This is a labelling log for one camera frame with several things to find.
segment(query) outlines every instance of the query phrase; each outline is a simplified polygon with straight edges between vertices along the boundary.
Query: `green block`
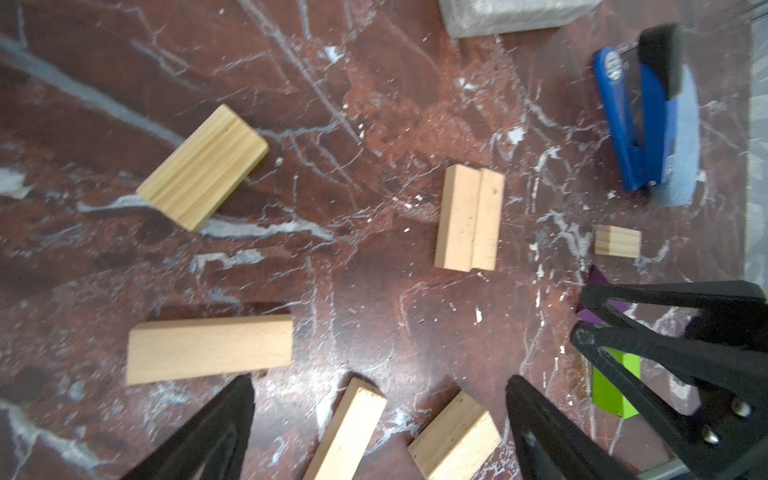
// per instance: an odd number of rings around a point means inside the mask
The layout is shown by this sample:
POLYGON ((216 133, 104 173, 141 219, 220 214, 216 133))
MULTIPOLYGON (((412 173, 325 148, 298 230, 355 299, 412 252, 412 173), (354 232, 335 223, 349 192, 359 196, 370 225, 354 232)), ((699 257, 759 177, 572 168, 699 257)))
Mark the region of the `green block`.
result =
MULTIPOLYGON (((632 372, 632 375, 640 378, 640 357, 631 353, 606 349, 616 360, 632 372)), ((592 367, 592 401, 595 406, 608 413, 629 419, 637 415, 637 410, 624 398, 619 389, 609 382, 605 376, 595 367, 592 367)))

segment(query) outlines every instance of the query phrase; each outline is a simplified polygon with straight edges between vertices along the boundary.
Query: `marble surface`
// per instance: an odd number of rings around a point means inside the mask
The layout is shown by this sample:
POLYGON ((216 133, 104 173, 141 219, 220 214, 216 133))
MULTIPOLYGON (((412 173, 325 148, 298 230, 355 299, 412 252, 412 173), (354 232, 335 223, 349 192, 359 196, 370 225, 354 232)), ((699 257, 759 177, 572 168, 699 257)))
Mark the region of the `marble surface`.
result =
MULTIPOLYGON (((568 343, 587 268, 735 279, 744 260, 749 24, 736 0, 606 0, 565 28, 452 41, 434 0, 0 2, 0 478, 117 478, 231 376, 127 388, 146 319, 276 311, 293 364, 253 375, 243 478, 301 478, 351 375, 389 404, 356 478, 419 478, 406 446, 465 389, 519 478, 504 387, 522 374, 633 471, 672 458, 590 401, 568 343), (699 86, 694 203, 619 183, 593 53, 684 25, 699 86), (199 234, 134 196, 220 103, 270 153, 199 234), (506 174, 498 267, 432 267, 445 168, 506 174), (643 231, 596 257, 595 225, 643 231)), ((639 92, 633 91, 637 101, 639 92)), ((634 307, 666 334, 689 313, 634 307)), ((680 410, 690 387, 644 365, 680 410)))

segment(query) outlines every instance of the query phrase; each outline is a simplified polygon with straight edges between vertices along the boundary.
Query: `blue stapler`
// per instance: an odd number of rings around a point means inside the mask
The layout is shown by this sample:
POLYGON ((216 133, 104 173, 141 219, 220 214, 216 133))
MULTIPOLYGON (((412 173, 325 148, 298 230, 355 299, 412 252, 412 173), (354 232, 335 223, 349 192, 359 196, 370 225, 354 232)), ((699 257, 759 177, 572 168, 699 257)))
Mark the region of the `blue stapler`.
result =
POLYGON ((594 56, 624 189, 632 192, 648 186, 663 205, 690 204, 700 163, 699 102, 694 76, 683 65, 680 26, 664 24, 643 31, 637 50, 643 144, 634 128, 621 56, 613 48, 594 56))

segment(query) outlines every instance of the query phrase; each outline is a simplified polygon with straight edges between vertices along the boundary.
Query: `wooden block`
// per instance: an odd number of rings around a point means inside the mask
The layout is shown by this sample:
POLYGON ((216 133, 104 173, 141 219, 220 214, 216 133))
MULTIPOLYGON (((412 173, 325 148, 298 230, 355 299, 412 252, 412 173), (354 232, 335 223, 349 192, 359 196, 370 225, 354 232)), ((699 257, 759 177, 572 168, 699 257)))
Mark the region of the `wooden block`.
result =
POLYGON ((478 212, 480 172, 464 165, 445 171, 435 266, 468 272, 472 269, 472 243, 478 212))
POLYGON ((291 315, 158 320, 128 335, 126 383, 161 382, 288 365, 291 315))
POLYGON ((475 241, 472 267, 482 270, 496 268, 498 229, 502 224, 504 175, 487 168, 480 170, 478 215, 475 223, 475 241))
POLYGON ((641 233, 628 228, 600 225, 594 232, 594 252, 597 255, 638 258, 641 233))
POLYGON ((266 141, 222 104, 136 193, 166 217, 194 232, 268 150, 266 141))
POLYGON ((408 451, 427 480, 469 480, 501 442, 488 410, 460 392, 408 451))
POLYGON ((352 480, 386 407, 373 385, 353 378, 312 457, 304 480, 352 480))

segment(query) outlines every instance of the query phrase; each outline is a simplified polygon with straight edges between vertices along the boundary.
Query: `metal screw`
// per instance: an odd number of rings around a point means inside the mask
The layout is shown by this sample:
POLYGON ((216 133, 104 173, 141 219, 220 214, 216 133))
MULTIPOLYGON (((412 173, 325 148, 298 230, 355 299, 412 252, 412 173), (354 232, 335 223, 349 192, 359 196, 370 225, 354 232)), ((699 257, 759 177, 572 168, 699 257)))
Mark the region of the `metal screw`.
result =
POLYGON ((710 445, 717 445, 720 443, 720 437, 712 431, 712 428, 709 425, 701 427, 701 438, 710 445))
POLYGON ((733 413, 737 414, 743 419, 752 414, 752 407, 750 404, 744 402, 739 397, 733 397, 733 400, 730 401, 730 408, 733 410, 733 413))

